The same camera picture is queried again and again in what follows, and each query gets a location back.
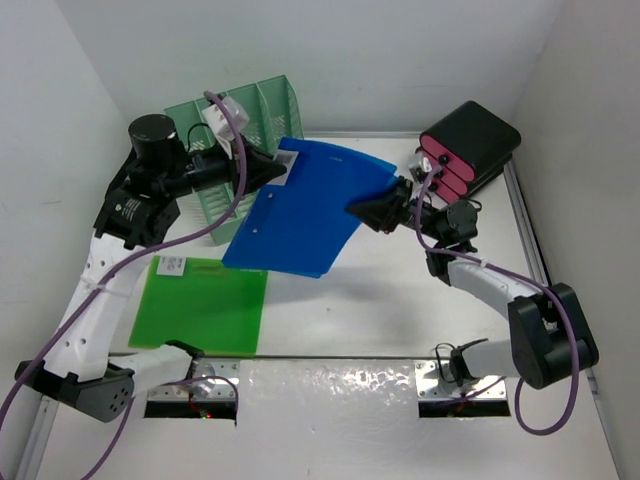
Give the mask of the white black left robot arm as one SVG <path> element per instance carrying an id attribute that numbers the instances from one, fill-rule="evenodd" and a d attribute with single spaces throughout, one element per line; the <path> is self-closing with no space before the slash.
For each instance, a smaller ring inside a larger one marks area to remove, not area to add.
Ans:
<path id="1" fill-rule="evenodd" d="M 165 247 L 180 197 L 224 183 L 256 198 L 224 266 L 307 277 L 327 273 L 360 225 L 356 206 L 396 181 L 394 164 L 337 145 L 285 137 L 275 152 L 235 132 L 234 150 L 188 151 L 163 114 L 134 120 L 132 148 L 96 219 L 89 256 L 63 321 L 16 382 L 96 420 L 117 418 L 138 394 L 186 382 L 201 351 L 178 340 L 114 357 L 112 339 L 150 257 Z"/>

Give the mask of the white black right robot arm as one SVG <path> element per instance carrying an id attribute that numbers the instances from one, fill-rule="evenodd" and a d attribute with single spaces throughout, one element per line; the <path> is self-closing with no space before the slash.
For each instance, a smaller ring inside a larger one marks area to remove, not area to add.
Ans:
<path id="1" fill-rule="evenodd" d="M 467 200 L 437 209 L 417 197 L 408 205 L 407 223 L 418 239 L 435 242 L 425 249 L 429 273 L 508 324 L 505 341 L 482 338 L 453 348 L 447 378 L 463 386 L 488 375 L 512 377 L 541 390 L 597 365 L 600 352 L 576 292 L 484 262 L 471 243 L 477 219 Z"/>

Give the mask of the blue plastic folder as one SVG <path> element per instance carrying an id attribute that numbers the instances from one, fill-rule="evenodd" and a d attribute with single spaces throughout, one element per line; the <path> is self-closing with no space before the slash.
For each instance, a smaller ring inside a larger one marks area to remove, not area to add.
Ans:
<path id="1" fill-rule="evenodd" d="M 397 167 L 353 149 L 292 137 L 280 140 L 275 160 L 286 172 L 259 190 L 222 263 L 319 278 L 361 225 L 346 208 L 389 189 Z"/>

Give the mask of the green plastic folder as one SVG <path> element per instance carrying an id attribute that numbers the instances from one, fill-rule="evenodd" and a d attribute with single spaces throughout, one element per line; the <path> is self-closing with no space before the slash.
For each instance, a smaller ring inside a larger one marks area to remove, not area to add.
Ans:
<path id="1" fill-rule="evenodd" d="M 252 357 L 267 279 L 265 271 L 229 269 L 219 260 L 155 256 L 128 346 L 179 341 L 209 355 Z"/>

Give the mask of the black pink drawer box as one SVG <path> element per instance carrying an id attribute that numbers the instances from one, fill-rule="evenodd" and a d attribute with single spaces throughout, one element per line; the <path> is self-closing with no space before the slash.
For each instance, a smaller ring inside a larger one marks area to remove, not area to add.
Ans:
<path id="1" fill-rule="evenodd" d="M 472 197 L 501 175 L 520 144 L 518 130 L 469 100 L 423 131 L 415 152 L 442 168 L 429 191 L 449 204 Z"/>

